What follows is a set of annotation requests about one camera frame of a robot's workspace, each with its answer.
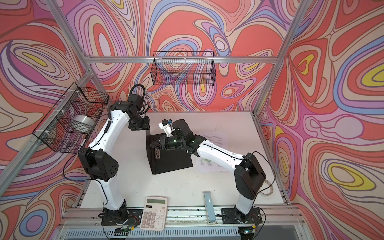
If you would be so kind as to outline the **blue file folder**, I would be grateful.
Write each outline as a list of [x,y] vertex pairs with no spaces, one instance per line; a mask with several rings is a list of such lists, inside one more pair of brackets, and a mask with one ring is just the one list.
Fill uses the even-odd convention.
[[146,130],[147,158],[152,174],[158,175],[193,167],[191,156],[182,150],[163,151],[150,146],[153,141],[165,135],[152,135],[150,130]]

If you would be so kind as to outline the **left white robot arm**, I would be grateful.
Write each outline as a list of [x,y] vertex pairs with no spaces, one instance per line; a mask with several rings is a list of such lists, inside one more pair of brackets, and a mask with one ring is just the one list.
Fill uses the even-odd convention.
[[116,182],[119,164],[112,157],[113,146],[125,126],[131,131],[150,129],[149,117],[144,116],[149,110],[145,104],[145,97],[136,94],[129,94],[126,102],[116,101],[109,107],[108,120],[97,137],[78,153],[85,172],[104,195],[106,212],[120,211],[125,202]]

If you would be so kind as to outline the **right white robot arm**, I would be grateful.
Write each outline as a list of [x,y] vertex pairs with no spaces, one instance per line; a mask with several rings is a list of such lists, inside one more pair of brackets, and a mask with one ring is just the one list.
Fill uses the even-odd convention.
[[153,149],[160,151],[181,150],[189,155],[210,160],[232,172],[239,192],[235,210],[243,216],[250,213],[267,178],[253,153],[240,155],[221,148],[209,139],[194,134],[183,119],[174,122],[170,119],[164,119],[159,123],[159,128],[165,134],[151,143]]

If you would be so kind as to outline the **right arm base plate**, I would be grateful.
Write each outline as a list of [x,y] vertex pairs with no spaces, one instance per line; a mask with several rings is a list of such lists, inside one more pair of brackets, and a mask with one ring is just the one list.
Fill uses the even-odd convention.
[[223,224],[253,224],[258,226],[263,222],[260,209],[252,207],[248,214],[243,214],[236,207],[222,208],[221,218]]

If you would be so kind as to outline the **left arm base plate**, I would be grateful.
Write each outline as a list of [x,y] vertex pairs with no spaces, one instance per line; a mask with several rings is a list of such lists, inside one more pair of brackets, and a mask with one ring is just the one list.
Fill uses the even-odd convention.
[[102,226],[137,226],[141,223],[142,214],[140,209],[110,211],[104,208],[98,217],[102,219]]

